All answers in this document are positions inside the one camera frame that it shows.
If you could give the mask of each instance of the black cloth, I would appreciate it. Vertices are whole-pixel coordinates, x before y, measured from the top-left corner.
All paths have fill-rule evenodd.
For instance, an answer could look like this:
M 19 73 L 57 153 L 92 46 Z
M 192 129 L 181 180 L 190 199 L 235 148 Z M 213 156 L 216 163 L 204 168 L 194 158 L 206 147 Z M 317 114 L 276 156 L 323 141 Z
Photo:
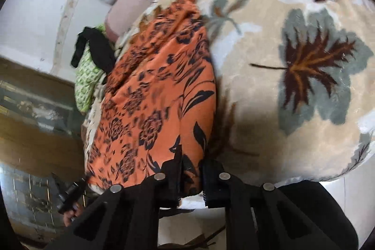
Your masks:
M 342 250 L 357 250 L 358 236 L 339 204 L 320 184 L 301 181 L 279 188 Z
M 89 42 L 91 58 L 94 64 L 106 74 L 109 74 L 116 63 L 115 54 L 109 40 L 96 28 L 85 27 L 83 31 L 78 34 L 71 65 L 75 68 L 78 67 L 87 41 Z

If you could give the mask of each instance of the leaf stem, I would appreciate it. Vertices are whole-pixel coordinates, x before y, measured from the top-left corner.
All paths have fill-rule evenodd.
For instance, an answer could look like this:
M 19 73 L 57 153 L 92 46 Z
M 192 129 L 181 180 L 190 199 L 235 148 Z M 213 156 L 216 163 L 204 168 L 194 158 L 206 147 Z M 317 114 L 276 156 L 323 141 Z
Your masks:
M 272 67 L 272 66 L 263 66 L 263 65 L 258 65 L 258 64 L 253 64 L 253 63 L 250 63 L 249 64 L 250 66 L 252 67 L 258 67 L 258 68 L 266 68 L 266 69 L 274 69 L 274 70 L 286 70 L 287 68 L 285 67 Z

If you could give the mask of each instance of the leaf-patterned blanket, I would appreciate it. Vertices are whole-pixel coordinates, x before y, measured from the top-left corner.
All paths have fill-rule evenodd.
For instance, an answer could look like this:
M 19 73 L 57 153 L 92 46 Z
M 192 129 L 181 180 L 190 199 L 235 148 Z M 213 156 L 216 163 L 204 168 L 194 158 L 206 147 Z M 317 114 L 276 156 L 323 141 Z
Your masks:
M 173 1 L 155 0 L 123 37 L 124 50 L 153 19 L 152 12 Z M 335 179 L 372 155 L 370 0 L 196 4 L 217 83 L 206 154 L 251 184 Z

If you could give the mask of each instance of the green patterned cloth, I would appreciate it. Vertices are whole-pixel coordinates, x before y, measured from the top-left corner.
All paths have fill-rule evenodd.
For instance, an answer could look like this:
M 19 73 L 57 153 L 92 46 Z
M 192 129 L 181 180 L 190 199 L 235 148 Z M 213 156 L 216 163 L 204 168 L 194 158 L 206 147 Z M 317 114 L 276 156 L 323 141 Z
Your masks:
M 94 87 L 103 73 L 104 71 L 94 64 L 87 43 L 77 67 L 74 87 L 75 102 L 81 113 L 86 113 L 90 109 Z

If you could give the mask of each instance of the white wall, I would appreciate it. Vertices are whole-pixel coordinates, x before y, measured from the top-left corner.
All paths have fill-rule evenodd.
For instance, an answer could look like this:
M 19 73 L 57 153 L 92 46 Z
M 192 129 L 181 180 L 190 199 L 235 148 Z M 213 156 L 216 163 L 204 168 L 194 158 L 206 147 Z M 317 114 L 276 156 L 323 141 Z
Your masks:
M 50 73 L 56 36 L 66 1 L 6 0 L 0 11 L 0 56 L 33 69 Z M 106 9 L 101 11 L 100 20 L 103 22 L 102 15 Z M 72 37 L 76 36 L 81 30 L 82 28 L 72 31 L 69 29 L 73 33 L 71 34 Z M 74 46 L 69 51 L 70 57 L 73 50 Z M 69 68 L 69 63 L 63 63 L 63 66 L 64 69 L 57 76 L 73 81 L 74 73 Z

